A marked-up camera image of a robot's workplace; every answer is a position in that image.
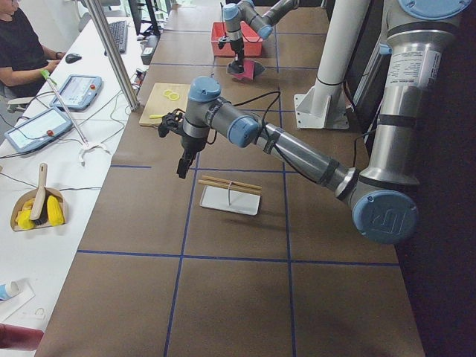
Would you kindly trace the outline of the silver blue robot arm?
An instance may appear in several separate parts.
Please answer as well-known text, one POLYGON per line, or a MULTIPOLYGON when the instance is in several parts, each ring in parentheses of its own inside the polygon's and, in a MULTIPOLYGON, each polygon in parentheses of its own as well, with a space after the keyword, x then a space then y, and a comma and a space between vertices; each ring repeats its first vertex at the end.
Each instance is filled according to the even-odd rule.
POLYGON ((253 1, 240 1, 222 7, 222 20, 225 36, 219 40, 219 46, 228 43, 234 52, 234 60, 227 65, 227 73, 238 80, 253 80, 265 71, 265 67, 256 61, 245 58, 245 43, 242 23, 246 23, 261 39, 267 39, 273 27, 291 10, 299 7, 300 2, 278 1, 264 15, 255 10, 253 1))
MULTIPOLYGON (((390 54, 390 64, 370 161, 361 172, 266 123, 264 116, 259 119, 238 109, 221 97, 221 86, 214 78, 197 77, 190 85, 184 114, 178 119, 173 117, 178 126, 171 130, 181 136, 184 148, 178 176, 185 179, 213 129, 238 147, 256 144, 308 180, 333 191, 352 209, 353 223, 364 237, 383 244, 407 239, 418 220, 417 205, 406 193, 419 185, 414 175, 419 119, 436 81, 442 52, 454 41, 461 13, 471 3, 383 1, 379 51, 390 54)), ((228 69, 239 67, 245 73, 242 23, 261 39, 267 39, 273 27, 299 4, 300 1, 278 1, 263 15, 255 10, 253 1, 226 4, 222 19, 237 60, 228 69)), ((341 85, 369 4, 370 1, 335 1, 315 84, 306 94, 295 96, 296 119, 299 115, 305 117, 299 128, 337 129, 340 125, 343 114, 334 111, 343 100, 341 85)))

